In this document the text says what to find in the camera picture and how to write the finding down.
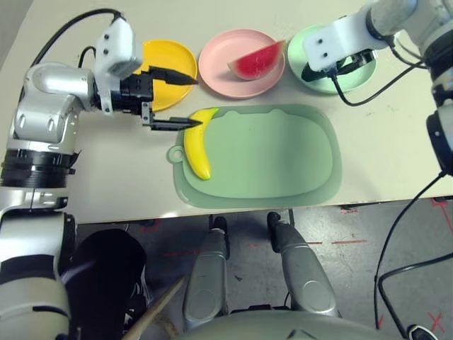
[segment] gray floor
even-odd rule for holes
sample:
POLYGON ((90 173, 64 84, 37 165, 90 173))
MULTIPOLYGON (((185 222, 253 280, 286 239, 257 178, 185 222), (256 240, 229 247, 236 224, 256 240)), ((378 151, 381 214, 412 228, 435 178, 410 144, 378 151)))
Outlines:
MULTIPOLYGON (((406 202, 369 205, 342 211, 339 207, 297 208, 297 229, 319 257, 336 292, 344 318, 373 326, 372 286, 376 262, 394 218, 406 202)), ((433 206, 431 200, 416 203, 395 231, 384 260, 383 271, 424 261, 451 252, 453 203, 433 206)), ((287 210, 280 211, 288 218, 287 210)), ((229 222, 231 257, 228 260, 228 305, 230 310, 268 303, 282 305, 287 289, 280 256, 268 241, 266 211, 225 215, 229 222)), ((83 225, 79 239, 117 225, 83 225)), ((207 217, 181 217, 159 220, 153 227, 129 225, 148 254, 147 279, 158 296, 177 277, 189 274, 200 242, 207 232, 207 217)), ((452 337, 453 261, 418 269, 390 278, 386 290, 405 325, 434 327, 430 315, 440 315, 435 326, 439 339, 452 337)), ((183 290, 165 313, 182 329, 183 290)), ((379 304, 382 330, 397 335, 389 313, 379 304)), ((157 327, 149 327, 142 337, 165 339, 157 327)))

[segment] wooden stick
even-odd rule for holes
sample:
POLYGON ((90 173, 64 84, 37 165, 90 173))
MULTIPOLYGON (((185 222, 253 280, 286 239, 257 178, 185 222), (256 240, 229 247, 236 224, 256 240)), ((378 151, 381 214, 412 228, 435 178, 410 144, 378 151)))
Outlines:
POLYGON ((161 329, 166 332, 170 340, 176 340, 179 336, 179 332, 173 322, 171 322, 171 320, 163 313, 164 312, 160 312, 157 314, 156 319, 154 319, 154 324, 161 327, 161 329))
POLYGON ((160 311, 168 304, 171 298, 178 292, 184 282, 184 277, 179 278, 158 300, 152 305, 143 316, 135 322, 134 326, 123 336, 122 340, 138 340, 145 329, 160 311))

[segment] plate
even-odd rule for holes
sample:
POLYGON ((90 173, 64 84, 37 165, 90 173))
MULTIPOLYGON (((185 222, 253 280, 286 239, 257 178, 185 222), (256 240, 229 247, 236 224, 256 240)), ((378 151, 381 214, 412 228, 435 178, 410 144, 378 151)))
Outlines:
POLYGON ((228 68, 228 63, 276 43, 258 30, 229 30, 212 38, 203 48, 198 66, 203 81, 212 90, 230 98, 251 98, 273 87, 285 70, 285 56, 266 76, 246 81, 228 68))
MULTIPOLYGON (((325 94, 337 94, 335 86, 333 82, 329 78, 323 78, 315 81, 305 81, 302 80, 301 74, 308 63, 305 55, 304 48, 302 46, 302 42, 304 41, 305 37, 315 33, 316 31, 320 30, 323 26, 322 25, 315 25, 304 30, 298 32, 289 42, 288 44, 288 64, 292 70, 292 73, 296 76, 296 78, 303 83, 305 86, 308 86, 310 89, 315 91, 319 91, 325 94)), ((360 67, 359 69, 351 72, 349 74, 345 74, 343 76, 338 76, 338 83, 341 86, 343 92, 352 91, 358 89, 362 85, 366 84, 376 71, 377 63, 376 60, 366 64, 364 67, 360 67)))
POLYGON ((201 208, 283 208, 325 202, 338 191, 341 157, 335 132, 305 105, 221 107, 204 136, 211 178, 184 155, 183 132, 167 154, 176 191, 201 208))
MULTIPOLYGON (((172 40, 150 40, 143 43, 143 64, 140 71, 148 71, 149 66, 175 69, 197 78, 197 61, 186 46, 172 40)), ((153 111, 169 108, 181 101, 192 90, 193 85, 178 86, 154 80, 153 111)))

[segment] white table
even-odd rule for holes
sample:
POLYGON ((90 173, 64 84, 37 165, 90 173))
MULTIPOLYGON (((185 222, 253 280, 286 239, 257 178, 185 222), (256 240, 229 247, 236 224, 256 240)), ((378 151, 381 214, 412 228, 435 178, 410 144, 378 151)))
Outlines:
MULTIPOLYGON (((210 38, 225 30, 253 28, 276 40, 289 39, 302 28, 354 13, 364 2, 34 0, 0 71, 0 157, 4 157, 6 134, 25 71, 48 38, 84 11, 107 6, 119 9, 139 40, 176 40, 198 56, 210 38)), ((109 20, 111 17, 105 15, 77 24, 58 40, 45 60, 76 66, 80 51, 96 42, 109 20)), ((348 94, 351 100, 368 97, 406 67, 388 51, 379 52, 378 63, 371 82, 348 94)), ((188 116, 210 106, 271 103, 310 104, 331 120, 343 159, 343 182, 337 195, 325 205, 412 198, 440 170, 425 127, 435 104, 430 95, 430 77, 422 70, 411 72, 377 100, 359 108, 347 107, 337 96, 319 95, 304 88, 287 69, 275 88, 256 98, 232 101, 197 87, 159 117, 188 116)), ((100 113, 84 113, 77 142, 77 149, 83 152, 76 163, 76 175, 69 179, 67 210, 78 222, 219 213, 194 208, 178 197, 173 166, 166 160, 175 139, 172 132, 150 132, 137 117, 119 113, 107 118, 100 113)), ((453 179, 444 178, 426 196, 452 193, 453 179)))

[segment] black wire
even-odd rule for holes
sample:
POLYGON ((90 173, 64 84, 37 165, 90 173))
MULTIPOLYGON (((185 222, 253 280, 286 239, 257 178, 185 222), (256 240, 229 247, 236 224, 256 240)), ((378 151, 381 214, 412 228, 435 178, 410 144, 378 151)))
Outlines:
POLYGON ((443 261, 446 261, 446 260, 450 260, 450 259, 453 259, 453 253, 450 253, 450 254, 447 254, 447 255, 444 255, 444 256, 441 256, 441 257, 437 257, 436 259, 432 259, 432 260, 429 260, 429 261, 418 262, 417 264, 415 263, 415 264, 411 264, 409 266, 404 266, 404 267, 395 269, 393 271, 389 271, 388 273, 385 273, 384 275, 382 275, 379 278, 377 285, 379 287, 379 292, 381 293, 382 300, 384 301, 387 309, 389 310, 391 318, 395 322, 395 324, 398 327, 398 330, 399 330, 399 332, 400 332, 400 334, 401 334, 401 336, 403 338, 407 339, 406 329, 404 328, 403 323, 401 322, 401 320, 398 318, 398 315, 396 314, 394 307, 391 305, 389 297, 385 293, 384 281, 387 278, 390 278, 392 276, 395 276, 395 275, 398 275, 398 274, 401 274, 401 273, 405 273, 406 271, 412 271, 413 269, 430 266, 432 264, 438 264, 440 262, 443 262, 443 261))
MULTIPOLYGON (((36 64, 39 64, 40 61, 43 59, 45 54, 49 51, 49 49, 52 47, 52 45, 58 40, 58 38, 68 30, 71 26, 74 24, 78 23, 79 21, 82 21, 85 18, 88 18, 89 16, 95 16, 98 14, 105 14, 105 13, 111 13, 117 17, 121 17, 121 12, 117 11, 116 9, 111 9, 111 8, 99 8, 99 9, 94 9, 92 11, 88 11, 85 13, 80 14, 79 16, 76 16, 75 18, 71 19, 67 23, 65 23, 55 34, 49 39, 49 41, 46 42, 46 44, 42 47, 41 51, 39 51, 38 55, 36 55, 36 58, 33 60, 31 63, 30 67, 35 66, 36 64)), ((22 87, 21 89, 21 94, 19 96, 19 101, 23 98, 24 95, 24 88, 22 87)))
POLYGON ((404 64, 409 65, 409 66, 415 66, 418 69, 428 69, 426 66, 423 66, 423 65, 416 66, 418 63, 414 64, 414 63, 409 62, 408 60, 404 59, 395 48, 390 47, 390 50, 400 62, 403 62, 404 64))
POLYGON ((398 42, 398 45, 400 45, 400 47, 403 50, 405 50, 409 55, 411 55, 414 58, 417 58, 418 60, 423 60, 420 55, 416 54, 415 52, 409 50, 406 46, 404 46, 403 43, 399 39, 396 39, 396 41, 398 42))
POLYGON ((286 307, 286 302, 288 302, 288 298, 289 298, 289 292, 286 294, 286 297, 285 297, 285 302, 283 303, 283 305, 286 307))
POLYGON ((93 54, 94 54, 94 57, 96 58, 96 47, 94 46, 87 46, 85 47, 81 54, 80 54, 80 58, 79 58, 79 64, 77 65, 77 67, 80 69, 82 67, 82 65, 84 64, 84 59, 85 59, 85 54, 89 51, 89 50, 92 50, 93 51, 93 54))
POLYGON ((392 234, 394 233, 394 230, 396 226, 398 225, 400 219, 406 214, 406 212, 409 210, 409 208, 424 194, 429 188, 431 188, 434 184, 436 184, 437 181, 439 181, 442 177, 446 175, 445 172, 441 172, 440 174, 437 175, 436 178, 434 178, 424 189, 422 189, 421 192, 419 192, 409 204, 407 204, 406 207, 399 213, 398 217, 395 219, 394 223, 391 225, 389 233, 387 234, 387 237, 384 242, 384 246, 382 247, 381 254, 379 255, 379 260, 377 262, 377 267, 376 267, 376 274, 374 275, 374 290, 373 290, 373 304, 374 304, 374 325, 378 329, 379 328, 379 313, 377 309, 377 282, 378 282, 378 274, 379 274, 379 269, 381 268, 382 265, 382 260, 384 259, 385 251, 387 250, 387 246, 389 245, 390 238, 392 234))
POLYGON ((422 62, 418 62, 417 64, 414 64, 413 66, 411 67, 408 67, 407 69, 405 69, 404 71, 402 71, 398 76, 396 76, 395 78, 393 78, 386 86, 382 87, 382 89, 380 89, 378 92, 376 92, 375 94, 373 94, 372 96, 370 96, 369 98, 363 100, 363 101, 360 101, 358 103, 351 103, 346 97, 345 97, 345 94, 343 93, 343 90, 341 89, 340 87, 340 84, 338 83, 338 79, 335 75, 331 76, 331 79, 333 81, 333 85, 335 85, 335 88, 338 92, 338 95, 340 96, 341 100, 346 104, 346 105, 349 105, 349 106, 352 106, 352 107, 356 107, 356 106, 361 106, 361 105, 364 105, 366 103, 369 103, 370 101, 372 101, 373 99, 375 99, 376 97, 380 96, 384 91, 386 91, 390 86, 392 86, 393 84, 395 84, 399 79, 403 78, 405 75, 407 75, 407 73, 409 73, 410 71, 412 71, 413 69, 416 68, 417 65, 421 65, 423 63, 422 62))

